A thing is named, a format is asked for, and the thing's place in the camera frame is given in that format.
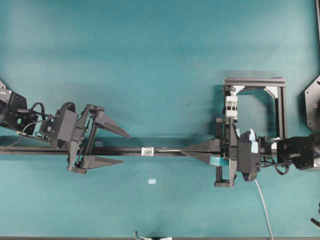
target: metal rod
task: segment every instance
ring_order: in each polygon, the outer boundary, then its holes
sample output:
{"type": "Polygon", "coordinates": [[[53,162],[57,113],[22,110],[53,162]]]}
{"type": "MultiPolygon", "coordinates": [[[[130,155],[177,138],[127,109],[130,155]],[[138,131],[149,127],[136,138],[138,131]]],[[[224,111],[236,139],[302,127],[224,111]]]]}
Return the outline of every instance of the metal rod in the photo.
{"type": "Polygon", "coordinates": [[[320,0],[315,0],[315,10],[316,10],[316,22],[318,26],[318,37],[319,37],[319,44],[320,44],[320,0]]]}
{"type": "MultiPolygon", "coordinates": [[[[53,149],[48,146],[12,146],[7,147],[0,155],[67,155],[65,149],[53,149]]],[[[141,147],[93,147],[90,155],[94,156],[140,156],[141,147]]],[[[173,147],[155,147],[154,156],[185,156],[173,147]]]]}

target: black cable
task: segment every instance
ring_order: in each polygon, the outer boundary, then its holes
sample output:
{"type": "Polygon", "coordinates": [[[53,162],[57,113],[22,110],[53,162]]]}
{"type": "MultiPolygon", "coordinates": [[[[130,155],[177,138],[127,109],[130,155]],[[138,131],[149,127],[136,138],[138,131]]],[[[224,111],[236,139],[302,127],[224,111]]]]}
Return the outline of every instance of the black cable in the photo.
{"type": "Polygon", "coordinates": [[[17,145],[18,143],[20,143],[20,142],[22,141],[23,137],[24,137],[25,131],[26,131],[27,128],[30,127],[31,125],[34,125],[34,124],[37,124],[37,123],[48,122],[48,121],[51,121],[51,119],[56,118],[56,117],[57,117],[57,116],[49,115],[49,117],[48,117],[47,119],[45,119],[45,120],[38,120],[38,121],[34,121],[34,122],[31,122],[31,123],[27,124],[27,125],[23,128],[23,130],[22,130],[20,133],[18,133],[18,134],[19,134],[19,140],[11,143],[11,144],[8,145],[8,146],[5,146],[5,147],[1,148],[1,149],[0,149],[0,152],[4,151],[4,150],[7,149],[7,148],[13,147],[14,145],[17,145]]]}
{"type": "Polygon", "coordinates": [[[275,171],[276,171],[278,174],[280,174],[281,176],[286,175],[286,174],[289,172],[289,167],[290,167],[290,165],[285,165],[285,166],[284,166],[284,171],[280,171],[280,170],[278,169],[278,165],[274,165],[275,171]]]}
{"type": "Polygon", "coordinates": [[[267,168],[267,167],[270,167],[270,166],[279,166],[279,165],[286,165],[286,166],[289,166],[289,165],[291,165],[292,163],[290,163],[290,162],[286,162],[286,163],[276,163],[276,162],[263,162],[262,161],[262,163],[268,163],[268,164],[266,164],[266,165],[261,165],[261,164],[257,164],[259,167],[261,167],[261,168],[267,168]]]}
{"type": "Polygon", "coordinates": [[[45,106],[42,102],[36,102],[35,104],[32,105],[32,107],[30,108],[30,110],[32,110],[33,112],[37,113],[36,111],[34,111],[36,106],[40,106],[41,108],[41,116],[42,116],[42,120],[46,120],[46,111],[45,111],[45,106]]]}

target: white tag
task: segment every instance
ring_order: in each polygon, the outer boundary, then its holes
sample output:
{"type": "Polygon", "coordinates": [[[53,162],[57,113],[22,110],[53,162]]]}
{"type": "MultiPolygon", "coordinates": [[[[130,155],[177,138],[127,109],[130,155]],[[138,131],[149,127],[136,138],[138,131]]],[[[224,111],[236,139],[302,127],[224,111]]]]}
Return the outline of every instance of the white tag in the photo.
{"type": "Polygon", "coordinates": [[[148,184],[156,184],[157,183],[157,179],[149,179],[148,180],[148,184]]]}

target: small white object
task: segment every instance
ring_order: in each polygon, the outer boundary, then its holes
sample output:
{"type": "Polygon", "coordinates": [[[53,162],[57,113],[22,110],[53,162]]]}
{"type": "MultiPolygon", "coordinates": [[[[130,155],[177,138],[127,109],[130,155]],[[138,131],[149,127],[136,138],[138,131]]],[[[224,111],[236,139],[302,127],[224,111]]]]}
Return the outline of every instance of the small white object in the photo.
{"type": "Polygon", "coordinates": [[[277,143],[276,142],[271,144],[271,149],[277,149],[277,143]]]}
{"type": "Polygon", "coordinates": [[[236,128],[236,129],[235,129],[235,133],[236,133],[237,136],[240,138],[240,129],[239,129],[239,128],[236,128]]]}
{"type": "Polygon", "coordinates": [[[155,153],[154,147],[142,147],[141,156],[153,156],[155,153]]]}
{"type": "Polygon", "coordinates": [[[253,154],[257,154],[258,150],[259,150],[259,147],[258,147],[258,142],[256,141],[255,131],[253,131],[252,128],[250,128],[249,140],[252,142],[252,144],[251,144],[251,152],[253,154]]]}
{"type": "Polygon", "coordinates": [[[148,184],[156,184],[157,183],[157,179],[149,179],[148,180],[148,184]]]}
{"type": "Polygon", "coordinates": [[[232,96],[236,96],[241,90],[243,90],[245,88],[245,86],[233,86],[235,91],[232,91],[231,94],[232,96]]]}
{"type": "Polygon", "coordinates": [[[263,90],[265,90],[274,99],[278,98],[278,87],[277,86],[266,86],[263,90]]]}
{"type": "Polygon", "coordinates": [[[225,117],[235,118],[238,117],[237,106],[238,97],[237,96],[226,96],[225,97],[225,117]]]}

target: wire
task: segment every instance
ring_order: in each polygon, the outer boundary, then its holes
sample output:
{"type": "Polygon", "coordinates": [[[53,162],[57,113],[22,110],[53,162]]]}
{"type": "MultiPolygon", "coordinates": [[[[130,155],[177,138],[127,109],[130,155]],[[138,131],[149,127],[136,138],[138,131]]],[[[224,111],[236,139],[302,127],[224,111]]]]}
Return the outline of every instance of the wire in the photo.
{"type": "Polygon", "coordinates": [[[10,147],[13,147],[14,145],[17,145],[18,143],[20,143],[23,139],[24,136],[28,136],[28,135],[25,135],[25,131],[27,130],[28,127],[30,127],[31,125],[34,125],[34,124],[37,124],[37,123],[44,123],[44,122],[48,122],[48,121],[51,121],[51,119],[53,118],[56,118],[57,116],[52,116],[52,115],[49,115],[49,117],[45,120],[38,120],[38,121],[34,121],[34,122],[31,122],[29,124],[27,124],[23,130],[21,132],[18,132],[17,133],[19,134],[19,140],[18,141],[15,141],[13,143],[11,143],[10,145],[8,146],[5,146],[3,148],[0,149],[0,152],[3,152],[4,150],[6,150],[7,148],[10,148],[10,147]]]}
{"type": "Polygon", "coordinates": [[[268,215],[268,211],[267,211],[267,206],[266,206],[266,203],[265,203],[264,195],[262,194],[262,191],[261,191],[261,188],[260,188],[260,185],[259,185],[257,179],[255,179],[254,181],[255,181],[255,184],[258,187],[258,191],[260,193],[260,197],[261,197],[261,200],[262,200],[264,213],[265,213],[265,219],[266,219],[266,223],[267,223],[267,226],[268,226],[268,229],[269,229],[269,233],[270,233],[271,239],[274,240],[274,236],[272,234],[271,225],[270,225],[270,222],[269,222],[269,215],[268,215]]]}
{"type": "Polygon", "coordinates": [[[262,161],[261,163],[268,163],[268,164],[265,164],[265,165],[261,165],[261,164],[257,164],[259,167],[261,168],[267,168],[267,167],[271,167],[271,166],[281,166],[281,165],[286,165],[286,166],[290,166],[292,163],[290,162],[283,162],[283,163],[276,163],[276,162],[269,162],[269,161],[262,161]]]}
{"type": "Polygon", "coordinates": [[[42,120],[46,120],[46,111],[45,111],[45,106],[42,102],[36,102],[35,104],[32,105],[32,107],[30,108],[31,111],[33,111],[36,114],[39,114],[39,112],[34,111],[36,106],[40,106],[41,108],[41,113],[40,115],[42,116],[42,120]]]}

